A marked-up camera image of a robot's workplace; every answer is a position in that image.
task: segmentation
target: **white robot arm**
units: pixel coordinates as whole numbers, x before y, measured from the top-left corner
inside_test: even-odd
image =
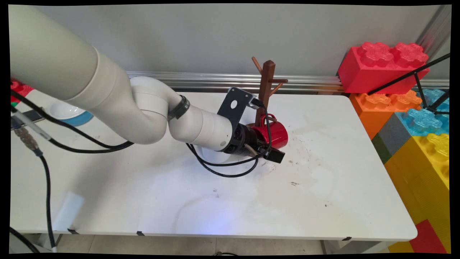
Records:
[[[150,77],[129,80],[115,62],[31,6],[8,6],[11,76],[85,109],[128,141],[151,144],[166,132],[182,97]],[[230,121],[190,105],[169,121],[178,141],[215,151],[232,137]]]

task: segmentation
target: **red toy block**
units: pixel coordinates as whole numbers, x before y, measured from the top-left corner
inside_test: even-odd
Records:
[[[22,95],[22,96],[26,96],[28,93],[30,93],[30,91],[34,90],[32,87],[26,85],[26,84],[23,84],[22,82],[20,82],[19,80],[16,80],[14,78],[11,78],[11,85],[10,85],[10,88],[15,91],[16,93]],[[15,97],[11,96],[11,102],[16,102],[16,103],[19,103],[20,101],[18,99],[16,99]]]
[[[415,227],[418,235],[409,241],[415,253],[447,253],[428,219],[418,223]]]
[[[425,65],[427,60],[423,48],[414,43],[398,43],[390,48],[381,42],[365,42],[351,47],[339,67],[339,77],[346,93],[363,94]],[[429,71],[427,68],[419,72],[419,78]],[[405,94],[415,84],[415,78],[408,77],[377,93]]]

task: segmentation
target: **black mounting bracket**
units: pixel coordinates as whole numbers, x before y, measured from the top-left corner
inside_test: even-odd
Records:
[[[236,106],[232,108],[231,106],[234,101],[236,101]],[[259,108],[258,101],[257,97],[252,93],[237,87],[231,87],[217,114],[230,120],[233,134],[240,123],[241,116],[243,116],[246,107],[257,109]]]

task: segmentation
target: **blue toy block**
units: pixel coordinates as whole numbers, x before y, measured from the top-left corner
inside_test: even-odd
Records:
[[[444,94],[444,91],[439,89],[423,89],[423,95],[425,96],[426,105],[432,105],[441,95]],[[447,98],[442,104],[438,106],[438,110],[447,110],[449,111],[449,98]]]
[[[426,136],[429,133],[436,135],[449,134],[449,126],[447,126],[447,130],[443,129],[443,123],[435,118],[434,113],[427,109],[419,111],[409,109],[407,112],[395,112],[395,114],[411,136]]]
[[[393,156],[411,136],[426,136],[429,133],[449,134],[449,116],[434,115],[427,109],[395,112],[379,132],[381,141]]]

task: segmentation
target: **floor tile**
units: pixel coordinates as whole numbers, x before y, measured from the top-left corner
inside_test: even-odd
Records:
[[[90,253],[213,255],[215,238],[96,235]]]
[[[87,253],[94,235],[63,234],[57,243],[59,253]]]
[[[316,240],[218,238],[216,242],[217,251],[237,255],[323,254]]]

